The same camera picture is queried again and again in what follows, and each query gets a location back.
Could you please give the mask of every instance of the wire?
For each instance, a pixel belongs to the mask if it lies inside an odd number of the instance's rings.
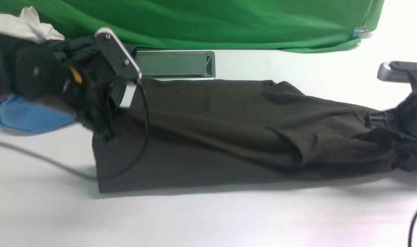
[[[136,89],[140,89],[141,90],[141,94],[143,96],[143,105],[144,105],[144,111],[145,111],[145,117],[146,117],[146,134],[144,136],[144,142],[143,142],[143,146],[141,147],[141,150],[138,152],[137,156],[133,159],[133,161],[131,161],[127,166],[125,166],[124,168],[122,168],[121,170],[109,174],[109,175],[103,175],[100,177],[94,176],[94,175],[88,175],[86,173],[80,172],[76,169],[73,169],[65,164],[62,164],[58,161],[55,161],[51,158],[45,157],[43,155],[40,155],[38,153],[33,153],[32,151],[29,150],[25,150],[23,148],[17,147],[15,145],[12,144],[8,144],[5,142],[0,142],[0,147],[18,152],[18,153],[22,153],[24,155],[33,157],[33,158],[37,158],[38,160],[42,160],[44,162],[47,162],[49,164],[52,164],[68,173],[70,173],[71,175],[74,175],[76,177],[82,178],[84,180],[88,180],[88,181],[105,181],[105,180],[112,180],[115,178],[118,178],[120,176],[122,176],[123,174],[125,174],[127,171],[129,171],[130,169],[132,169],[137,162],[140,160],[140,158],[143,156],[144,152],[146,151],[147,148],[147,144],[149,142],[149,127],[150,127],[150,119],[149,119],[149,107],[147,105],[147,97],[146,97],[146,91],[144,90],[143,85],[141,84],[140,80],[137,80],[136,82],[137,87]]]
[[[412,247],[412,237],[413,237],[413,234],[414,234],[415,222],[417,222],[417,211],[415,211],[414,215],[412,216],[411,224],[409,226],[408,247]]]

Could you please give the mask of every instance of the bolt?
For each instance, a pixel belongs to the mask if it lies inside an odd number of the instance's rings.
[[[34,69],[33,69],[33,76],[34,77],[37,77],[39,75],[39,67],[38,66],[36,66]]]

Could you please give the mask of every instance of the white table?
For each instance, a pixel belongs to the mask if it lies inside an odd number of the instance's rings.
[[[218,78],[287,80],[308,95],[394,107],[410,86],[376,72],[382,61],[417,61],[417,0],[388,0],[378,30],[349,51],[215,52]],[[0,129],[0,140],[66,164],[94,164],[91,136],[79,125],[38,136]],[[199,192],[105,197],[95,183],[0,149],[0,247],[402,247],[417,174]]]

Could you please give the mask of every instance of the green cloth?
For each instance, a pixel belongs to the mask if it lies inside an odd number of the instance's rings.
[[[384,0],[0,0],[34,6],[69,38],[110,27],[127,43],[163,49],[323,52],[354,47],[353,29],[376,29]]]

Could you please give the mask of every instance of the binder clip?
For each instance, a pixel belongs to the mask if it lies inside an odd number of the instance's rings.
[[[368,29],[367,29],[367,26],[366,25],[364,25],[364,26],[362,26],[362,27],[355,27],[354,29],[353,29],[353,38],[357,38],[357,37],[360,37],[360,36],[365,36],[365,35],[368,35]]]

